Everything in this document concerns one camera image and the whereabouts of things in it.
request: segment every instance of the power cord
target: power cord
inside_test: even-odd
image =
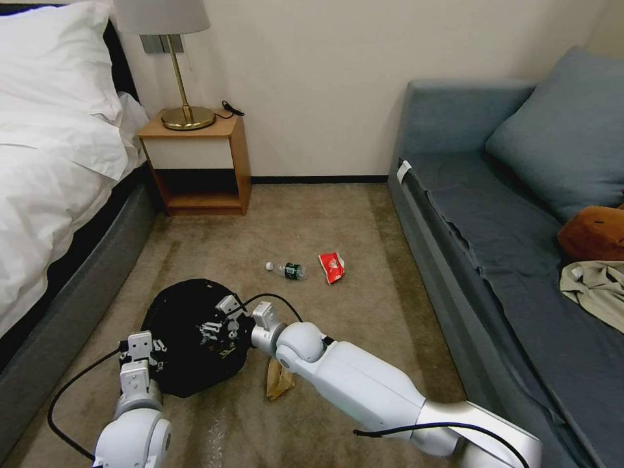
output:
[[[80,455],[83,455],[84,457],[88,458],[92,462],[95,461],[96,457],[91,452],[89,452],[84,447],[82,447],[80,444],[78,444],[78,442],[73,440],[70,436],[65,434],[55,424],[54,419],[53,419],[54,407],[56,406],[57,402],[59,401],[59,398],[63,395],[63,393],[65,393],[65,390],[67,390],[69,387],[71,387],[80,377],[82,377],[87,372],[91,371],[92,369],[96,368],[97,366],[102,364],[107,359],[111,358],[112,356],[115,356],[115,354],[117,354],[118,352],[124,351],[125,349],[127,350],[127,341],[122,341],[122,342],[119,343],[119,346],[117,347],[117,349],[115,351],[109,352],[106,356],[102,356],[97,361],[95,361],[93,364],[91,364],[89,367],[87,367],[84,370],[81,370],[80,372],[78,372],[78,374],[76,374],[74,377],[72,377],[69,380],[69,382],[67,382],[65,385],[63,385],[61,387],[61,389],[56,393],[54,398],[52,398],[52,402],[50,403],[50,407],[47,409],[47,425],[50,426],[50,429],[52,429],[52,432],[54,432],[57,436],[59,436],[61,438],[61,440],[63,440],[63,442],[65,442],[71,448],[76,450]]]
[[[471,429],[471,430],[475,430],[477,432],[486,434],[487,436],[492,437],[492,439],[497,440],[498,442],[502,443],[505,447],[507,447],[507,449],[509,449],[515,455],[515,457],[520,461],[520,463],[522,463],[523,468],[530,468],[530,466],[528,465],[528,462],[512,444],[507,442],[505,439],[503,439],[501,436],[499,436],[495,432],[492,432],[491,430],[484,429],[479,426],[475,426],[474,424],[465,424],[462,422],[450,422],[450,423],[449,422],[437,422],[437,423],[429,422],[427,424],[413,424],[411,426],[401,426],[398,428],[385,429],[385,430],[373,431],[373,432],[366,432],[366,431],[361,431],[358,429],[353,429],[353,433],[356,436],[359,435],[361,437],[382,437],[384,435],[388,436],[390,434],[396,434],[398,432],[420,430],[420,429],[433,429],[433,428]]]
[[[244,112],[242,112],[241,110],[238,110],[238,109],[236,109],[235,107],[232,107],[232,106],[230,105],[230,103],[229,103],[229,102],[227,102],[226,100],[221,101],[221,105],[223,106],[223,109],[225,109],[226,111],[231,112],[231,114],[230,114],[229,116],[227,116],[227,117],[224,117],[224,116],[222,116],[221,114],[218,114],[217,112],[215,112],[215,114],[216,114],[216,115],[218,115],[219,117],[221,117],[221,118],[222,118],[222,119],[224,119],[224,120],[227,120],[227,119],[229,119],[229,118],[232,118],[232,117],[234,117],[235,115],[237,115],[237,116],[241,116],[241,117],[245,115],[245,113],[244,113]]]
[[[278,296],[277,294],[273,294],[272,292],[268,292],[268,293],[267,292],[263,292],[262,294],[255,295],[251,299],[248,299],[247,301],[243,302],[239,307],[237,307],[233,311],[230,311],[230,312],[226,313],[226,316],[230,316],[230,315],[238,312],[241,309],[245,309],[245,306],[248,306],[251,302],[255,301],[256,299],[260,299],[262,297],[273,297],[275,299],[281,300],[284,304],[286,304],[288,306],[288,308],[292,311],[292,313],[295,315],[297,320],[299,320],[300,322],[303,322],[301,316],[297,313],[297,310],[295,310],[295,308],[291,305],[290,302],[288,302],[283,297]]]

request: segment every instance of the white wall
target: white wall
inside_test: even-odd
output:
[[[624,0],[610,0],[587,48],[624,60]]]
[[[540,78],[606,0],[205,4],[213,26],[179,58],[189,101],[245,111],[253,175],[325,176],[387,173],[410,79]],[[178,105],[168,56],[122,42],[148,112]]]

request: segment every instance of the lampshade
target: lampshade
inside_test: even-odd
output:
[[[186,34],[208,29],[202,0],[114,0],[117,28],[135,34]]]

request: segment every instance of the white tag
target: white tag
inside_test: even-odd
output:
[[[577,266],[576,268],[573,268],[570,273],[572,273],[572,276],[574,276],[574,278],[578,281],[583,276],[583,267]]]
[[[403,183],[403,179],[405,178],[405,175],[410,169],[411,169],[411,164],[408,163],[407,161],[403,161],[403,164],[401,164],[401,167],[398,169],[398,171],[396,171],[396,176],[397,176],[396,178],[398,179],[398,182],[400,184]]]

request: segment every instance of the brass lamp base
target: brass lamp base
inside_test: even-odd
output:
[[[212,125],[216,116],[205,107],[182,106],[166,110],[161,120],[162,124],[171,130],[197,130]]]

